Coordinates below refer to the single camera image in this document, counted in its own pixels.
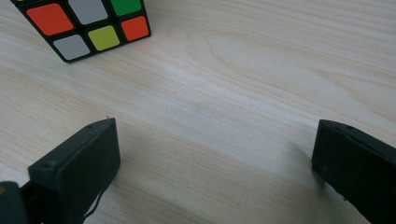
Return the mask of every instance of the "wood grain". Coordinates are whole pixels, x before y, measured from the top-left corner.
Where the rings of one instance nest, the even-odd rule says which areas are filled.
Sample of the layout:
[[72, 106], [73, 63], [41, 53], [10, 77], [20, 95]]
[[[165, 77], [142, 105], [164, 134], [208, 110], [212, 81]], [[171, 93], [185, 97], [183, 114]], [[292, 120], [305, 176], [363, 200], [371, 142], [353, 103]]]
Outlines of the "wood grain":
[[86, 223], [367, 223], [311, 171], [319, 119], [396, 147], [396, 2], [146, 0], [152, 37], [65, 64], [0, 3], [0, 181], [117, 119]]

